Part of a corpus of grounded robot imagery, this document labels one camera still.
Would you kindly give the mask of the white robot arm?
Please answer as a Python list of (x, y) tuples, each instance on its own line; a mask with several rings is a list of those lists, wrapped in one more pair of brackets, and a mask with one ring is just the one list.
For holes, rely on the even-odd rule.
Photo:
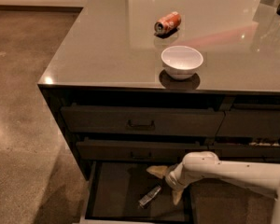
[(147, 171), (165, 179), (172, 189), (174, 205), (179, 203), (187, 186), (204, 178), (219, 179), (271, 197), (274, 199), (271, 224), (280, 224), (280, 164), (222, 161), (214, 152), (201, 151), (186, 154), (178, 164), (153, 165)]

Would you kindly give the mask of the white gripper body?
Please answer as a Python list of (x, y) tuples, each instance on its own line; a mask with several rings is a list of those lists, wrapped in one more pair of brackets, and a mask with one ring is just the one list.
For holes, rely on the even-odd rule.
[(186, 177), (184, 165), (179, 163), (169, 166), (165, 172), (165, 181), (172, 190), (185, 189), (189, 185), (189, 179)]

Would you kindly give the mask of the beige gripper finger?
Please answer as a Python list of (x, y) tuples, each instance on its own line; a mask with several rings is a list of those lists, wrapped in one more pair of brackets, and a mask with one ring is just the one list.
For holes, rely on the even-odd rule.
[(152, 165), (147, 168), (147, 172), (156, 176), (159, 179), (163, 179), (168, 171), (168, 166), (165, 165)]
[(182, 198), (183, 191), (182, 190), (173, 190), (172, 191), (172, 198), (173, 198), (173, 204), (178, 205), (181, 198)]

